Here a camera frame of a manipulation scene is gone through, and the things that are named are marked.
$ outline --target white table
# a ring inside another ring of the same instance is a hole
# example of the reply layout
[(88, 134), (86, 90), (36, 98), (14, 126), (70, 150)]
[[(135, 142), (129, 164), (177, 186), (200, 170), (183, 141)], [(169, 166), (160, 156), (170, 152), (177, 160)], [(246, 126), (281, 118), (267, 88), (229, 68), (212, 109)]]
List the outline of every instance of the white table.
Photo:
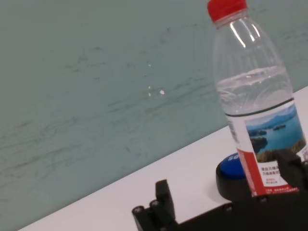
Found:
[[(308, 87), (295, 93), (306, 134), (307, 99)], [(169, 183), (177, 222), (183, 222), (228, 202), (217, 191), (215, 169), (234, 152), (233, 140), (225, 127), (21, 230), (136, 231), (131, 210), (138, 205), (147, 207), (155, 199), (155, 183), (163, 179)]]

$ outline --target plastic water bottle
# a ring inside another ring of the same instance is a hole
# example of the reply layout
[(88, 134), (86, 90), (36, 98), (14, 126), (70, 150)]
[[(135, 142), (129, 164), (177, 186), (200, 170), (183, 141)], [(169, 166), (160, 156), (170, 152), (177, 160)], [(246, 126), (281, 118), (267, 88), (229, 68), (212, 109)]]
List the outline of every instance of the plastic water bottle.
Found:
[(275, 154), (308, 159), (283, 61), (268, 35), (251, 20), (245, 0), (210, 0), (216, 25), (213, 73), (223, 110), (252, 195), (292, 192)]

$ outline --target black bracket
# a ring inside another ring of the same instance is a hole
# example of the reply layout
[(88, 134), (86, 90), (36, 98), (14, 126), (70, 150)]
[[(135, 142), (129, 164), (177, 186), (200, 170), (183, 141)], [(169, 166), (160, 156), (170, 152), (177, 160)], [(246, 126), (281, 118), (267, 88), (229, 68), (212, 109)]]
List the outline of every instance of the black bracket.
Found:
[(166, 180), (156, 183), (156, 200), (132, 210), (138, 231), (289, 231), (305, 229), (308, 216), (308, 165), (293, 153), (277, 155), (281, 176), (298, 192), (233, 202), (178, 224)]

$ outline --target bottle label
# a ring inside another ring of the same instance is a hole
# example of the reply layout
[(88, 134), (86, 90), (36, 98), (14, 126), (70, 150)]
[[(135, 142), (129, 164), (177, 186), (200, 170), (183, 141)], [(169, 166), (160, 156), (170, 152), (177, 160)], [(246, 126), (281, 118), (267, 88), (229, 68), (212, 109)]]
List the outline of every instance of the bottle label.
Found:
[(296, 191), (280, 176), (277, 151), (308, 160), (294, 100), (246, 115), (227, 115), (229, 128), (253, 195)]

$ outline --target gray-green wall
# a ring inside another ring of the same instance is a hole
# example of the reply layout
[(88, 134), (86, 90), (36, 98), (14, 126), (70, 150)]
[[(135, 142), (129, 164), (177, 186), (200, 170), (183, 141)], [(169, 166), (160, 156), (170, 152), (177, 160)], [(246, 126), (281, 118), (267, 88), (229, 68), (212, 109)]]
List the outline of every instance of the gray-green wall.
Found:
[[(206, 3), (0, 2), (1, 231), (225, 126)], [(281, 51), (295, 90), (308, 85), (308, 1), (249, 5)]]

